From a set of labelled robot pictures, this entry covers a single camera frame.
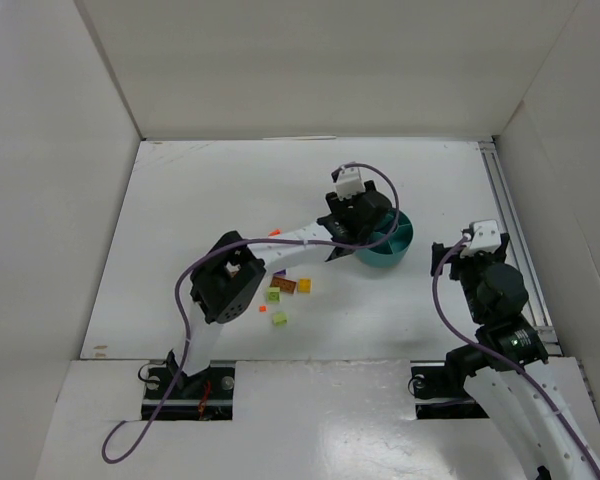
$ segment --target lime green cube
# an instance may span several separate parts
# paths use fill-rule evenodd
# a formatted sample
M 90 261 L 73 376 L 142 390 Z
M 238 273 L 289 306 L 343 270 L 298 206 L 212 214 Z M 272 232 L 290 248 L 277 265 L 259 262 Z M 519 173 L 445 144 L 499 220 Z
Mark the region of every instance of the lime green cube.
M 276 312 L 273 314 L 273 324 L 275 326 L 285 325 L 287 320 L 287 314 L 284 312 Z
M 280 303 L 280 287 L 267 288 L 267 303 Z

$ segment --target white wall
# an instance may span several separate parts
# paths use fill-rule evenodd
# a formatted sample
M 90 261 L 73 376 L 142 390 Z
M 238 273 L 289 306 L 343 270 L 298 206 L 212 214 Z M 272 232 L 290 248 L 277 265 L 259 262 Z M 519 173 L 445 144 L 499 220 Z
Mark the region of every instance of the white wall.
M 559 338 L 600 415 L 600 0 L 580 0 L 498 148 Z
M 143 135 L 490 135 L 577 0 L 79 0 Z
M 32 479 L 138 136 L 71 0 L 0 0 L 0 480 Z

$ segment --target purple cable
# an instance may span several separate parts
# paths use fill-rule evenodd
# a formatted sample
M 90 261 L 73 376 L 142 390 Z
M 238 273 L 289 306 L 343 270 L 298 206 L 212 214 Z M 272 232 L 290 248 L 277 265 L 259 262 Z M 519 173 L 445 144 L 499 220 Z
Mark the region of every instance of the purple cable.
M 184 365 L 189 356 L 189 347 L 191 346 L 191 324 L 189 323 L 189 317 L 187 316 L 187 312 L 185 311 L 184 306 L 182 305 L 182 299 L 180 298 L 180 290 L 182 288 L 182 284 L 184 283 L 184 281 L 187 279 L 187 277 L 189 277 L 189 275 L 191 275 L 191 273 L 195 269 L 197 269 L 202 264 L 204 264 L 205 262 L 207 262 L 208 260 L 212 259 L 213 257 L 215 257 L 217 255 L 221 255 L 223 253 L 235 250 L 236 248 L 244 247 L 246 245 L 252 245 L 254 243 L 273 243 L 273 244 L 278 244 L 278 245 L 327 245 L 327 246 L 332 246 L 332 247 L 346 248 L 348 250 L 360 250 L 360 249 L 377 247 L 378 245 L 389 240 L 389 237 L 391 235 L 393 235 L 393 233 L 398 228 L 398 221 L 399 221 L 399 216 L 400 216 L 399 215 L 400 202 L 398 199 L 398 191 L 396 190 L 395 185 L 389 179 L 389 177 L 387 177 L 383 172 L 378 170 L 376 167 L 368 165 L 366 163 L 357 163 L 357 162 L 347 163 L 347 164 L 342 165 L 341 167 L 337 168 L 336 170 L 334 170 L 333 174 L 337 175 L 337 173 L 340 172 L 340 169 L 350 168 L 350 167 L 366 168 L 367 170 L 371 170 L 372 172 L 378 174 L 385 182 L 387 182 L 387 185 L 389 185 L 389 188 L 391 189 L 391 192 L 393 193 L 393 198 L 394 198 L 394 203 L 395 203 L 395 212 L 396 212 L 396 214 L 394 215 L 393 223 L 391 224 L 391 228 L 389 229 L 389 232 L 387 232 L 387 234 L 384 237 L 382 237 L 381 239 L 379 239 L 373 243 L 370 243 L 368 245 L 348 245 L 346 243 L 330 242 L 328 240 L 308 240 L 305 242 L 303 240 L 286 240 L 286 239 L 275 238 L 275 237 L 244 239 L 244 240 L 240 240 L 238 242 L 234 242 L 229 245 L 225 245 L 224 247 L 220 247 L 217 250 L 213 250 L 213 251 L 207 253 L 204 257 L 195 261 L 184 272 L 182 272 L 182 274 L 180 275 L 180 278 L 178 278 L 178 281 L 176 282 L 176 286 L 175 286 L 176 305 L 178 306 L 178 311 L 180 312 L 180 316 L 182 317 L 182 321 L 184 323 L 185 344 L 186 344 L 184 351 L 182 353 L 182 358 L 180 359 L 180 365 L 178 366 L 178 370 L 176 370 L 176 373 L 173 375 L 173 378 L 171 379 L 171 383 L 167 387 L 167 390 L 164 392 L 164 395 L 160 399 L 160 402 L 158 403 L 158 405 L 156 405 L 156 408 L 151 413 L 149 420 L 147 420 L 147 423 L 145 424 L 144 428 L 140 432 L 140 435 L 138 435 L 138 438 L 136 439 L 136 441 L 133 442 L 133 445 L 131 445 L 129 450 L 127 450 L 125 453 L 123 453 L 118 458 L 111 458 L 107 455 L 107 445 L 109 444 L 109 441 L 111 440 L 113 435 L 118 431 L 118 429 L 120 427 L 122 427 L 125 423 L 127 423 L 127 421 L 123 420 L 109 432 L 109 435 L 107 435 L 107 438 L 105 438 L 104 443 L 102 444 L 102 449 L 101 449 L 102 459 L 105 461 L 105 463 L 108 463 L 109 465 L 114 465 L 116 463 L 120 463 L 123 460 L 125 460 L 126 458 L 128 458 L 135 451 L 135 449 L 138 448 L 138 445 L 140 445 L 140 443 L 144 439 L 145 435 L 149 431 L 149 428 L 151 428 L 151 425 L 153 424 L 154 420 L 160 413 L 160 410 L 162 410 L 162 407 L 164 406 L 167 399 L 171 395 L 171 392 L 175 388 L 176 383 L 178 382 L 178 379 L 180 378 L 180 375 L 182 375 L 182 370 L 183 370 Z
M 562 414 L 562 412 L 560 411 L 560 408 L 551 399 L 551 397 L 549 396 L 549 394 L 544 391 L 544 388 L 542 388 L 542 386 L 540 386 L 540 384 L 538 382 L 536 382 L 535 379 L 531 375 L 529 375 L 524 370 L 524 368 L 522 368 L 517 363 L 509 360 L 507 357 L 505 357 L 504 355 L 499 354 L 495 350 L 492 350 L 492 349 L 490 349 L 488 347 L 485 347 L 484 345 L 480 345 L 479 343 L 474 342 L 470 338 L 468 338 L 468 337 L 464 336 L 462 333 L 460 333 L 460 331 L 458 331 L 451 324 L 451 322 L 447 319 L 447 317 L 445 316 L 444 312 L 442 311 L 442 307 L 440 306 L 440 298 L 438 296 L 438 280 L 440 279 L 440 276 L 442 275 L 442 269 L 444 267 L 444 264 L 447 263 L 447 261 L 453 255 L 455 255 L 456 253 L 458 253 L 462 249 L 462 247 L 464 246 L 464 244 L 467 243 L 467 241 L 468 240 L 463 237 L 462 240 L 460 240 L 453 247 L 451 247 L 451 249 L 447 252 L 447 254 L 444 257 L 442 257 L 442 260 L 438 264 L 438 268 L 436 268 L 435 274 L 433 275 L 433 286 L 432 286 L 432 290 L 433 290 L 433 303 L 434 303 L 434 305 L 436 307 L 436 311 L 438 312 L 438 315 L 440 316 L 440 319 L 445 324 L 445 326 L 449 330 L 451 330 L 451 333 L 453 333 L 460 340 L 462 340 L 463 342 L 467 343 L 468 345 L 471 345 L 472 347 L 480 350 L 482 353 L 485 353 L 485 354 L 489 355 L 490 357 L 495 358 L 499 362 L 504 363 L 509 368 L 511 368 L 515 372 L 519 373 L 527 382 L 529 382 L 531 384 L 531 386 L 534 389 L 536 389 L 538 391 L 538 393 L 540 394 L 540 396 L 542 398 L 544 398 L 544 400 L 547 402 L 547 404 L 549 405 L 549 407 L 551 408 L 551 410 L 553 410 L 553 412 L 556 414 L 556 416 L 558 417 L 558 420 L 560 420 L 560 423 L 562 423 L 562 425 L 564 426 L 564 428 L 567 431 L 567 433 L 569 434 L 569 436 L 573 439 L 573 441 L 575 442 L 575 444 L 578 446 L 578 448 L 582 452 L 582 455 L 587 459 L 587 462 L 589 463 L 589 466 L 591 467 L 591 470 L 593 470 L 593 473 L 596 476 L 596 478 L 598 480 L 600 480 L 600 468 L 598 467 L 598 464 L 593 459 L 593 456 L 591 455 L 591 453 L 587 449 L 587 446 L 584 444 L 584 442 L 582 440 L 580 440 L 580 437 L 578 436 L 578 434 L 575 432 L 575 430 L 573 429 L 573 427 L 569 424 L 569 422 L 567 421 L 567 419 L 565 418 L 565 416 Z

